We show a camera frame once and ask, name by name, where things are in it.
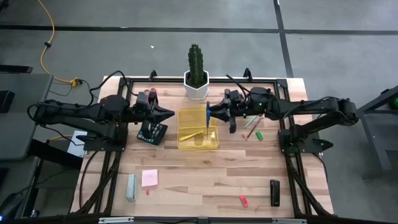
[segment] sticky note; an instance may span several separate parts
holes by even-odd
[[[157,169],[154,170],[143,170],[141,185],[143,187],[156,186],[157,185]]]

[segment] yellow plastic basket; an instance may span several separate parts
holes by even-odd
[[[218,148],[216,119],[210,118],[209,132],[206,129],[206,109],[190,108],[178,111],[177,146],[180,150],[202,150]],[[195,137],[180,141],[180,138],[203,131]]]

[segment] red eraser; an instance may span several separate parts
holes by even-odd
[[[249,206],[249,203],[248,203],[248,201],[246,200],[246,197],[245,197],[244,195],[241,195],[240,198],[241,198],[241,201],[242,201],[242,203],[243,203],[243,205],[244,205],[245,207]]]

